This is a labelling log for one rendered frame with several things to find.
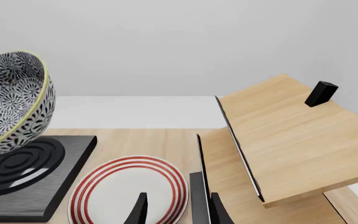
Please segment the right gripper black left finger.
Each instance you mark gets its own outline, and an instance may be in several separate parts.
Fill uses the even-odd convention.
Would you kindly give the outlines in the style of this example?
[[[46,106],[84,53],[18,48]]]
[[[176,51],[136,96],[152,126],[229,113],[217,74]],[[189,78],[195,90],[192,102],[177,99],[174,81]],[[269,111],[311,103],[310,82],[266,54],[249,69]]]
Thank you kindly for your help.
[[[131,213],[125,220],[124,224],[145,224],[147,218],[147,210],[148,210],[147,193],[141,192]]]

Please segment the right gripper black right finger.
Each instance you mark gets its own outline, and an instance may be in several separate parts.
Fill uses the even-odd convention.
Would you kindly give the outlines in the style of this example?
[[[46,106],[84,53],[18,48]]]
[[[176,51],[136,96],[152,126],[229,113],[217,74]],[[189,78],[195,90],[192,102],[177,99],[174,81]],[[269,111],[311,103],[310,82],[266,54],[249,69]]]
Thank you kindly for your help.
[[[211,223],[234,224],[216,192],[211,193]]]

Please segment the white plate with red rings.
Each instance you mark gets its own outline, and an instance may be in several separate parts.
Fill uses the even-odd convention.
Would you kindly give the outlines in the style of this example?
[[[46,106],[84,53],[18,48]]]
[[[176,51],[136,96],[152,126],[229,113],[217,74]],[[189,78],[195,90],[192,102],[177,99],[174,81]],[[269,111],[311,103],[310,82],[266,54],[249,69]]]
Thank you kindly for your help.
[[[93,169],[68,203],[70,224],[124,224],[139,195],[147,195],[145,224],[177,224],[189,188],[181,171],[154,156],[124,156]]]

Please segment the black and white patterned bowl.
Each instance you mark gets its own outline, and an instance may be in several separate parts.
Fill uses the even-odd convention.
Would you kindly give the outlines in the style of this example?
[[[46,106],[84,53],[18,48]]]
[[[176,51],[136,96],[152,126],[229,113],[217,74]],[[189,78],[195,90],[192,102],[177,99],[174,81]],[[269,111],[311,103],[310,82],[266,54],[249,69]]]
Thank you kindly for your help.
[[[20,51],[0,54],[0,154],[45,132],[55,101],[53,81],[39,57]]]

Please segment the flat black stove plate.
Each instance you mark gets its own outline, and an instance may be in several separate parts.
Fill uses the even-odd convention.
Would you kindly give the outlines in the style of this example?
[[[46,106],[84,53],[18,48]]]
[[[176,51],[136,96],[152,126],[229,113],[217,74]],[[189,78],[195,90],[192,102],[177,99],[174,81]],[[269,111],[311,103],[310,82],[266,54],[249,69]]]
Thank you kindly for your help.
[[[46,223],[96,147],[96,136],[44,136],[0,155],[0,223]]]

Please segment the small black block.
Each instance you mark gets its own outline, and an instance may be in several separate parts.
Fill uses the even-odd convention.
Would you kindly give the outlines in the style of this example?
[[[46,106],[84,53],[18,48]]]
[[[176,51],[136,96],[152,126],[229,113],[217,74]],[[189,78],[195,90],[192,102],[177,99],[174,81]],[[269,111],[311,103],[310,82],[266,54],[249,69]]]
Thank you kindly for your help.
[[[305,100],[305,104],[310,108],[328,102],[339,87],[329,82],[318,82]]]

